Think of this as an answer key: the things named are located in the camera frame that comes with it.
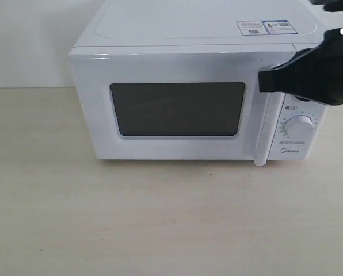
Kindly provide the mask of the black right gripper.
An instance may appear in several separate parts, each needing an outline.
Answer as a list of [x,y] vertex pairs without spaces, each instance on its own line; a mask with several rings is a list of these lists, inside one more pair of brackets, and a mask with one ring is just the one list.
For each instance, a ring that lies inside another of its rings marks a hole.
[[[343,0],[311,1],[328,13],[343,12]],[[329,29],[318,47],[297,52],[292,59],[258,72],[261,93],[286,93],[301,101],[343,104],[343,27]]]

